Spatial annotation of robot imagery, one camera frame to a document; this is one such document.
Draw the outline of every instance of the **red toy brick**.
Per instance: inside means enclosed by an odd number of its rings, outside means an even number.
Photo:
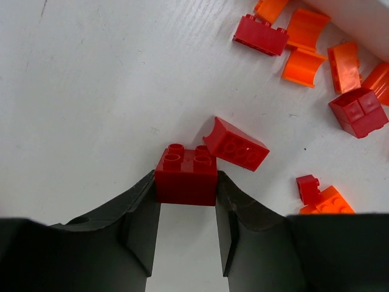
[[[233,40],[269,56],[280,56],[289,38],[287,31],[271,28],[267,21],[259,22],[253,15],[242,16]]]
[[[203,140],[211,155],[255,171],[270,150],[230,123],[215,117],[212,133]]]
[[[214,206],[218,170],[205,145],[186,150],[181,144],[165,149],[154,174],[160,203]]]
[[[366,137],[389,122],[374,91],[359,88],[329,103],[340,126],[357,138]]]
[[[315,204],[319,197],[320,182],[313,175],[301,176],[296,179],[298,192],[304,205]]]

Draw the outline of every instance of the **tabletop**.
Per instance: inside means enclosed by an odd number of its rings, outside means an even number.
[[[388,212],[389,127],[364,139],[341,130],[328,62],[306,88],[280,78],[288,50],[232,42],[255,2],[4,1],[0,216],[66,223],[130,188],[168,144],[202,144],[215,116],[270,149],[255,172],[218,168],[279,214],[302,207],[295,179],[307,174],[356,212]],[[303,6],[290,1],[274,27]],[[350,39],[330,23],[318,53]],[[363,77],[379,62],[363,46],[359,59]],[[214,208],[162,205],[147,292],[227,286]]]

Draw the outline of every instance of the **orange toy brick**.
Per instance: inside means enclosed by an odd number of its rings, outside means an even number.
[[[333,186],[322,191],[320,201],[315,204],[315,207],[320,213],[324,214],[355,214],[346,200]]]
[[[300,214],[310,215],[310,214],[320,214],[314,205],[307,205],[304,208],[300,209]]]
[[[389,63],[378,64],[362,87],[373,90],[379,102],[389,106]]]
[[[327,15],[302,8],[297,9],[286,29],[290,36],[287,44],[316,52],[316,42],[330,20]]]
[[[346,93],[360,88],[362,77],[359,75],[358,45],[349,41],[328,48],[332,80],[336,93]]]
[[[316,71],[325,60],[327,60],[326,56],[296,49],[291,52],[286,62],[282,78],[314,88]]]
[[[254,8],[255,15],[273,24],[288,1],[289,0],[259,0]]]

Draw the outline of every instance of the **small red block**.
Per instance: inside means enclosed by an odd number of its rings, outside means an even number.
[[[181,144],[165,149],[154,173],[160,203],[214,206],[218,169],[205,145],[186,150]]]
[[[259,22],[253,15],[242,16],[233,40],[269,56],[280,56],[289,38],[282,28],[273,29],[267,21]]]
[[[212,133],[203,140],[211,155],[255,171],[270,150],[230,123],[215,117]]]
[[[366,137],[389,122],[374,91],[359,88],[329,103],[340,126],[357,138]]]
[[[298,192],[304,205],[315,204],[319,197],[320,182],[313,175],[301,176],[296,179]]]

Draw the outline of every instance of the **orange building block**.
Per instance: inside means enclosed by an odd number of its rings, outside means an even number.
[[[320,212],[313,205],[307,205],[304,208],[300,209],[300,214],[310,215],[310,214],[320,214]]]
[[[325,60],[327,60],[326,56],[296,49],[291,52],[286,62],[282,78],[314,88],[316,71]]]
[[[322,191],[320,200],[315,206],[322,214],[355,214],[346,200],[333,186]]]
[[[273,24],[288,1],[289,0],[259,0],[254,8],[255,15]]]
[[[286,29],[289,35],[287,44],[316,52],[317,39],[330,20],[331,18],[326,15],[302,8],[297,9]]]
[[[389,63],[378,64],[362,87],[373,90],[379,102],[389,106]]]
[[[359,75],[358,45],[349,41],[328,48],[332,80],[336,93],[346,93],[360,88],[362,76]]]

